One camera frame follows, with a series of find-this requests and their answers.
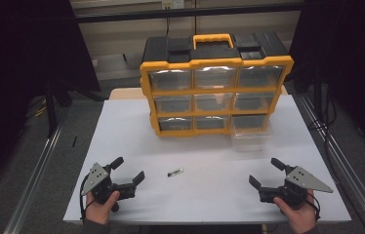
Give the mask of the aluminium frame rail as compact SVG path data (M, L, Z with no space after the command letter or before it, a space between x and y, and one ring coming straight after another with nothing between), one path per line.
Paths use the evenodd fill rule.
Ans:
M56 147L56 144L58 143L60 134L61 125L57 125L46 141L28 184L23 190L22 196L20 197L15 210L8 221L3 234L20 234L24 221L34 201L35 194L41 182L44 171L46 170L51 155Z
M339 147L334 136L331 134L329 127L326 124L322 124L315 115L314 106L310 99L306 96L301 96L297 97L297 100L302 104L310 119L309 127L317 131L323 139L325 153L329 158L334 160L365 213L365 185L346 159L345 154Z

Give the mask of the clear plastic drawer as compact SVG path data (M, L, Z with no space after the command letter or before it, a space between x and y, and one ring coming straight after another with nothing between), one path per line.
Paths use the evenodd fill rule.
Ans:
M272 137L269 117L265 114L233 115L230 134L231 143L235 150L262 150Z

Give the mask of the black metal stand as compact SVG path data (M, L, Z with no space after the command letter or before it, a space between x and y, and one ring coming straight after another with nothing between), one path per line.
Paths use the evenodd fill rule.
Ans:
M51 137L58 126L55 102L61 107L69 107L72 104L72 99L68 93L67 83L58 79L48 80L45 86L45 98L49 123L48 137Z

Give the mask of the yellow and black organizer cabinet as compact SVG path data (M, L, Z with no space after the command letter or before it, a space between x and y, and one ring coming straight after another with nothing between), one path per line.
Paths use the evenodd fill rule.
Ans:
M203 34L187 38L151 37L146 40L142 55L141 87L149 105L152 129L160 137L193 137L199 135L230 135L230 131L189 133L172 131L162 133L156 123L151 85L148 73L155 70L197 69L208 66L272 66L281 65L279 94L270 108L274 112L282 94L282 85L294 65L292 57L273 32L256 32L248 35Z

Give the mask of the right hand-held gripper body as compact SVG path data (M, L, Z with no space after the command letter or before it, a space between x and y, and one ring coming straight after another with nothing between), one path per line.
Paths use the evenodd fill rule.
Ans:
M306 201L308 190L333 192L329 185L303 167L277 166L277 169L285 172L284 184L278 187L258 184L260 201L263 203L273 203L273 199L279 197L292 209L299 209Z

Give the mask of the white wall outlet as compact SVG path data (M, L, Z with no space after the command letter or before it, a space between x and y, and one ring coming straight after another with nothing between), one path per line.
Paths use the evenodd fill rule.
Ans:
M184 8L184 0L162 0L163 10L176 10Z

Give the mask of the black horizontal bar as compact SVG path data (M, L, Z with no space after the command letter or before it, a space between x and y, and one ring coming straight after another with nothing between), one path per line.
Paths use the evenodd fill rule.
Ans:
M131 12L118 14L90 14L75 16L72 21L77 23L94 23L107 21L125 20L156 20L171 18L189 18L218 15L237 15L254 13L275 13L300 11L306 3L282 3L282 4L263 4L235 7L215 7L215 8L194 8L176 10L155 10L147 12Z

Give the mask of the black curtain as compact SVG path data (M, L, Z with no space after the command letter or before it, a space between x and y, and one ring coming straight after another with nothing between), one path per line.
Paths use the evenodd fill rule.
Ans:
M304 0L290 54L295 89L323 80L365 132L365 0Z
M101 89L73 17L70 0L0 0L0 168L32 98L52 89L67 104L69 91Z

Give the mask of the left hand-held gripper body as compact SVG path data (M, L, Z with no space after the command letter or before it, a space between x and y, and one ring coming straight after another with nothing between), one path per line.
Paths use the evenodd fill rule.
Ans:
M137 186L133 184L133 180L124 184L114 183L110 177L112 171L109 164L101 166L95 163L81 184L81 195L92 193L95 202L99 204L104 204L114 191L120 193L118 200L134 198Z

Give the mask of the person's left hand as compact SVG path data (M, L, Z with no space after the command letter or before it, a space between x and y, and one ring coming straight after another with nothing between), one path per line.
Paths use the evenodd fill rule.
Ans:
M95 197L92 193L86 196L86 219L92 222L108 225L111 209L117 203L120 193L114 191L104 204L95 202Z

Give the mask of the set of closed clear drawers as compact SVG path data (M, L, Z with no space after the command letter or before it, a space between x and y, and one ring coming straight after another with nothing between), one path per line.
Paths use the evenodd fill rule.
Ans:
M150 71L159 131L260 129L279 94L282 72L281 65Z

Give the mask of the person's right hand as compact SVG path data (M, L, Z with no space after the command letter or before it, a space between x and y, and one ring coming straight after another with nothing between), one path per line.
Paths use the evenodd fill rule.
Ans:
M316 211L310 204L305 203L299 210L293 210L281 198L275 197L274 204L287 216L294 234L303 234L316 224Z

